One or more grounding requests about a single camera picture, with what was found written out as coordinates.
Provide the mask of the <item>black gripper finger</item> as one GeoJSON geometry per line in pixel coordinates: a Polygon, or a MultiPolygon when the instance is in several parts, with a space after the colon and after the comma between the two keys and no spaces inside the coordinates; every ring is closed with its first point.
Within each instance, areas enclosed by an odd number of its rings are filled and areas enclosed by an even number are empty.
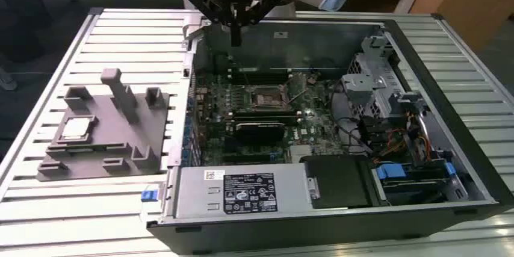
{"type": "Polygon", "coordinates": [[[231,45],[237,45],[237,20],[231,10],[231,3],[225,0],[189,0],[195,8],[211,20],[230,30],[231,45]]]}
{"type": "Polygon", "coordinates": [[[238,3],[235,5],[235,45],[242,44],[242,29],[257,25],[282,0],[262,0],[257,4],[238,3]]]}

